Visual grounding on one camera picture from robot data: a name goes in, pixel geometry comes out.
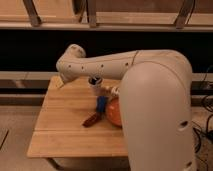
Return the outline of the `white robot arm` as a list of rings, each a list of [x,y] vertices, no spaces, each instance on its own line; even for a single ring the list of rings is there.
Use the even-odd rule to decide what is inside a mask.
[[[131,171],[196,171],[191,114],[192,67],[175,50],[86,56],[70,45],[56,63],[64,83],[80,76],[117,79]]]

